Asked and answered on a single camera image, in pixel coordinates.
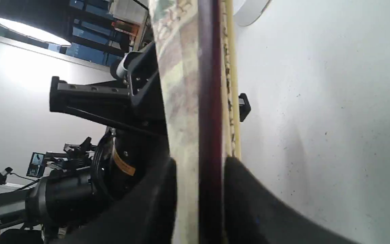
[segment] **white wall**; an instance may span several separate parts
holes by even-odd
[[[272,0],[236,28],[244,163],[317,223],[390,243],[390,1]]]
[[[97,143],[104,134],[104,125],[49,112],[51,77],[60,76],[75,84],[113,78],[99,65],[82,60],[78,64],[74,58],[63,60],[62,54],[8,41],[57,57],[0,42],[0,171],[9,166],[25,176],[32,152],[62,152],[65,143],[79,144],[87,136]],[[29,181],[9,176],[8,182],[26,184]]]

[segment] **orange label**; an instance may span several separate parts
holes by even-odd
[[[118,166],[118,168],[120,168],[121,171],[128,174],[129,176],[133,176],[135,174],[136,169],[134,167],[128,165],[126,162],[124,162],[124,160],[121,159],[120,156],[118,155],[115,148],[113,148],[112,154],[113,154],[113,159],[114,159],[116,165]]]

